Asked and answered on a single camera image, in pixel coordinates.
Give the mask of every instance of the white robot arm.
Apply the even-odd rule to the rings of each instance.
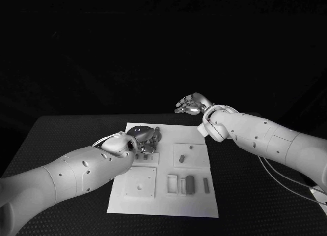
[[[327,140],[282,127],[268,119],[215,105],[199,94],[176,104],[176,113],[202,112],[199,132],[222,142],[233,139],[239,148],[300,171],[327,194]]]
[[[0,179],[0,236],[14,236],[50,206],[108,183],[124,174],[138,152],[150,154],[161,139],[158,128],[137,126],[58,158]]]

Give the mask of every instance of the grey wire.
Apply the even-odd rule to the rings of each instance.
[[[266,161],[269,167],[272,168],[272,170],[274,170],[284,178],[287,178],[288,180],[291,180],[291,181],[295,182],[297,184],[302,185],[304,187],[308,187],[308,188],[311,188],[313,190],[315,190],[315,191],[321,192],[323,194],[325,194],[325,193],[324,193],[321,190],[318,190],[317,188],[313,188],[313,187],[307,186],[305,184],[300,183],[298,181],[295,181],[295,180],[289,179],[287,176],[284,176],[284,175],[275,170],[275,168],[271,166],[271,164],[269,164],[266,158],[265,158],[265,157],[262,157],[262,158],[265,159],[265,161]]]
[[[265,165],[264,165],[264,163],[262,163],[262,161],[261,161],[261,164],[262,164],[262,166],[264,166],[264,168],[265,168],[265,170],[266,170],[266,172],[268,172],[268,174],[271,175],[271,173],[269,173],[269,171],[268,171],[268,169],[266,169],[266,167],[265,167]],[[311,198],[308,198],[308,197],[305,197],[305,196],[302,196],[301,194],[298,194],[298,193],[295,193],[289,188],[287,188],[284,185],[282,185],[282,183],[275,179],[275,177],[271,175],[271,177],[274,178],[274,180],[278,182],[278,184],[289,191],[289,192],[292,192],[294,194],[297,194],[300,197],[302,197],[302,198],[305,198],[307,200],[311,200],[313,202],[315,202],[315,203],[320,203],[320,204],[323,204],[323,205],[325,205],[327,206],[327,204],[325,203],[321,203],[321,202],[318,202],[318,201],[315,201],[315,200],[313,200]]]

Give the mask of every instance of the black table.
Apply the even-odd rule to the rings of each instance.
[[[43,116],[3,177],[47,164],[99,138],[124,131],[127,122],[197,126],[202,114]],[[108,214],[111,181],[45,210],[17,235],[327,235],[327,217],[320,205],[278,185],[258,157],[239,149],[232,140],[217,143],[207,136],[206,145],[219,219]],[[271,163],[284,175],[304,183],[295,170]],[[313,198],[305,187],[274,176],[295,192]]]

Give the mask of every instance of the table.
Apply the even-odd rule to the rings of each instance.
[[[127,122],[199,126],[202,114],[42,116],[3,177],[47,164],[99,138],[124,131]],[[107,214],[111,181],[45,210],[17,235],[327,235],[327,217],[318,204],[278,185],[258,157],[238,148],[232,140],[217,143],[207,136],[206,145],[219,219]],[[284,175],[304,183],[295,170],[271,163]],[[305,187],[274,176],[295,192],[313,197]]]

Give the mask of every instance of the black background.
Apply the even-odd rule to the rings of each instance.
[[[0,176],[42,115],[173,113],[194,92],[327,139],[327,2],[0,8]]]

